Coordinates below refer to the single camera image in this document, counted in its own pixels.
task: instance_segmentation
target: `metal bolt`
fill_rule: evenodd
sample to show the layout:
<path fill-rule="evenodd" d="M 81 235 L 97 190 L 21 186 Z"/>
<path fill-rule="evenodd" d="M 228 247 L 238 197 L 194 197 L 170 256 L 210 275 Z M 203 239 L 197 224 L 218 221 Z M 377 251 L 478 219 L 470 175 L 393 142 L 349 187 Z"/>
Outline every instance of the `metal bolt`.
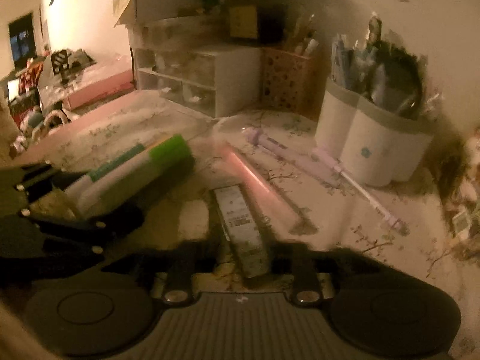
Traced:
<path fill-rule="evenodd" d="M 181 303 L 188 299 L 188 294 L 182 290 L 172 290 L 165 294 L 165 301 L 167 303 Z"/>
<path fill-rule="evenodd" d="M 92 246 L 92 252 L 95 254 L 102 254 L 103 248 L 101 246 Z"/>
<path fill-rule="evenodd" d="M 320 300 L 320 294 L 316 291 L 300 291 L 297 293 L 297 300 L 300 303 L 315 303 Z"/>

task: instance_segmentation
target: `black round pad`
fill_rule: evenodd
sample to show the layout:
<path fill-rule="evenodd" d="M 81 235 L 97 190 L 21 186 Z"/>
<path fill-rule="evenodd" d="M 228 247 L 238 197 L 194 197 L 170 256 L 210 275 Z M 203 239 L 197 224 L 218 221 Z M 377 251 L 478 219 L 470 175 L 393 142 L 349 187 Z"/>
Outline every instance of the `black round pad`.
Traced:
<path fill-rule="evenodd" d="M 330 317 L 344 339 L 388 357 L 421 356 L 451 345 L 460 324 L 455 301 L 438 288 L 397 287 L 381 274 L 362 275 L 334 298 Z"/>
<path fill-rule="evenodd" d="M 123 350 L 147 332 L 153 319 L 152 299 L 138 287 L 45 289 L 25 310 L 25 321 L 40 341 L 71 357 Z"/>

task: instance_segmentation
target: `table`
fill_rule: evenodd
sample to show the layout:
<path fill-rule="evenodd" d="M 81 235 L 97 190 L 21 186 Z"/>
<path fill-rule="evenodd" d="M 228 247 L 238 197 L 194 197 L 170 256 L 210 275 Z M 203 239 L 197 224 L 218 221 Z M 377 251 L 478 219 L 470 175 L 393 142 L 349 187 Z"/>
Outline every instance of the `table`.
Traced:
<path fill-rule="evenodd" d="M 349 247 L 441 288 L 462 311 L 452 355 L 459 358 L 480 347 L 480 267 L 474 260 L 459 261 L 450 254 L 440 199 L 426 169 L 419 169 L 409 183 L 373 190 L 409 226 L 409 235 L 402 236 L 388 228 L 346 183 L 339 189 L 325 187 L 249 145 L 241 134 L 242 128 L 249 125 L 263 128 L 277 141 L 303 154 L 314 147 L 315 123 L 298 115 L 253 110 L 212 119 L 161 99 L 157 91 L 136 91 L 89 112 L 68 125 L 64 134 L 45 138 L 17 162 L 49 159 L 57 167 L 77 171 L 97 167 L 139 142 L 167 138 L 173 133 L 188 140 L 197 160 L 194 174 L 164 199 L 155 200 L 155 194 L 143 196 L 139 203 L 151 205 L 145 224 L 107 251 L 106 258 L 112 261 L 138 248 L 171 248 L 178 242 L 182 202 L 208 199 L 211 188 L 231 178 L 213 149 L 216 142 L 226 140 L 310 221 L 309 230 L 288 234 L 277 231 L 275 219 L 268 218 L 278 239 L 305 242 L 314 250 Z M 37 209 L 68 215 L 53 198 L 40 201 Z M 284 277 L 257 290 L 282 290 L 288 285 L 289 278 Z M 246 290 L 228 253 L 213 275 L 198 277 L 196 286 L 210 291 Z"/>

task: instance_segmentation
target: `beige wall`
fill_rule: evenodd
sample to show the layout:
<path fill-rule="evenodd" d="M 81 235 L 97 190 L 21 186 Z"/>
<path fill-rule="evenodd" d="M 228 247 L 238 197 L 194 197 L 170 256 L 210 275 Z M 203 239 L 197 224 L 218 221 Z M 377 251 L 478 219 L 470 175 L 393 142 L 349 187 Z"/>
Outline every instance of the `beige wall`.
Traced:
<path fill-rule="evenodd" d="M 328 54 L 327 40 L 345 33 L 354 41 L 363 39 L 372 11 L 383 20 L 384 33 L 401 35 L 407 49 L 429 58 L 429 71 L 443 88 L 448 129 L 468 135 L 480 124 L 480 0 L 283 0 L 317 15 L 318 30 Z M 325 80 L 328 55 L 321 80 Z"/>
<path fill-rule="evenodd" d="M 33 28 L 37 53 L 43 49 L 40 31 L 40 0 L 0 0 L 0 78 L 14 69 L 8 24 L 33 12 Z"/>
<path fill-rule="evenodd" d="M 83 48 L 93 58 L 130 55 L 124 26 L 114 28 L 112 0 L 43 0 L 52 50 Z"/>

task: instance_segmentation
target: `dark window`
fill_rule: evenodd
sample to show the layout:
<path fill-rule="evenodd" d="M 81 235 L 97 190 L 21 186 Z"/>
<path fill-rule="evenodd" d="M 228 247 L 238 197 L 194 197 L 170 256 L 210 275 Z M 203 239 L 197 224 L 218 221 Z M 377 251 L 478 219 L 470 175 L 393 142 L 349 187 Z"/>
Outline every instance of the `dark window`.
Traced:
<path fill-rule="evenodd" d="M 33 15 L 30 13 L 8 25 L 10 31 L 11 56 L 15 68 L 24 68 L 27 60 L 37 57 L 33 34 Z"/>

